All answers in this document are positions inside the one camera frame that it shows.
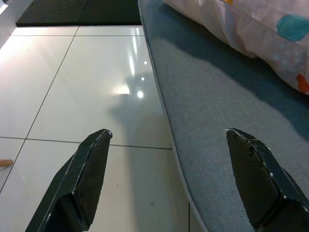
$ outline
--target black floor mat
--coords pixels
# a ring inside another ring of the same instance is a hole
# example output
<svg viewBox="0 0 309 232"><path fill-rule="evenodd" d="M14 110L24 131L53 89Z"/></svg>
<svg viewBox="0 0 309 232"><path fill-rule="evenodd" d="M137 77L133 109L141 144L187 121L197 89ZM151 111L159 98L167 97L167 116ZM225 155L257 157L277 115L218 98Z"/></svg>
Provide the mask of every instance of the black floor mat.
<svg viewBox="0 0 309 232"><path fill-rule="evenodd" d="M141 22L138 0L34 0L16 25L141 25Z"/></svg>

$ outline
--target floor tile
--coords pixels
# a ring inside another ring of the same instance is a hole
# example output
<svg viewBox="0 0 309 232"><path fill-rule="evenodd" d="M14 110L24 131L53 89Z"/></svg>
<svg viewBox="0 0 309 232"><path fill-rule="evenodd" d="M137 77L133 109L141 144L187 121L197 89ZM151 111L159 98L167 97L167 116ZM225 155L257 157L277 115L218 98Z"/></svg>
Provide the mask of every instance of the floor tile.
<svg viewBox="0 0 309 232"><path fill-rule="evenodd" d="M144 35L142 26L97 26L79 27L77 36L124 36L124 35Z"/></svg>
<svg viewBox="0 0 309 232"><path fill-rule="evenodd" d="M208 232L202 229L192 210L190 210L190 232Z"/></svg>
<svg viewBox="0 0 309 232"><path fill-rule="evenodd" d="M29 137L81 142L102 128L114 145L170 147L142 36L75 37Z"/></svg>
<svg viewBox="0 0 309 232"><path fill-rule="evenodd" d="M170 150L111 146L90 232L187 232L188 202Z"/></svg>
<svg viewBox="0 0 309 232"><path fill-rule="evenodd" d="M20 27L12 35L73 36L78 27Z"/></svg>
<svg viewBox="0 0 309 232"><path fill-rule="evenodd" d="M25 138L72 37L11 36L0 50L0 136Z"/></svg>
<svg viewBox="0 0 309 232"><path fill-rule="evenodd" d="M0 194L0 231L25 231L56 172L74 154L77 146L25 142Z"/></svg>
<svg viewBox="0 0 309 232"><path fill-rule="evenodd" d="M0 138L0 160L15 160L23 144L22 139L5 139ZM0 190L11 170L11 167L0 167Z"/></svg>

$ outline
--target patterned pillow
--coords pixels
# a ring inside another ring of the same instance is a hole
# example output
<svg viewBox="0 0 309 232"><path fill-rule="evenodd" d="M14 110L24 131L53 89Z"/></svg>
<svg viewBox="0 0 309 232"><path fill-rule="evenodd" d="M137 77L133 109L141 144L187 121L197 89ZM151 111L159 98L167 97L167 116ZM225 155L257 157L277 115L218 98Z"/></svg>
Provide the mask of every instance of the patterned pillow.
<svg viewBox="0 0 309 232"><path fill-rule="evenodd" d="M309 95L309 0L164 0Z"/></svg>

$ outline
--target fabric surface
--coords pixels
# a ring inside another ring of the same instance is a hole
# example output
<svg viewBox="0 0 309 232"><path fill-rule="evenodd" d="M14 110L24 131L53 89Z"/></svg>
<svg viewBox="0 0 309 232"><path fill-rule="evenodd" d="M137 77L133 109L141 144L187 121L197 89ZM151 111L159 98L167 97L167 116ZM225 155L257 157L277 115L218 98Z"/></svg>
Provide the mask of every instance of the fabric surface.
<svg viewBox="0 0 309 232"><path fill-rule="evenodd" d="M242 54L265 60L309 95L307 0L165 0Z"/></svg>
<svg viewBox="0 0 309 232"><path fill-rule="evenodd" d="M18 27L140 25L137 0L34 0Z"/></svg>
<svg viewBox="0 0 309 232"><path fill-rule="evenodd" d="M181 178L204 228L253 232L233 177L227 128L264 142L309 197L309 97L162 0L140 0L140 11Z"/></svg>

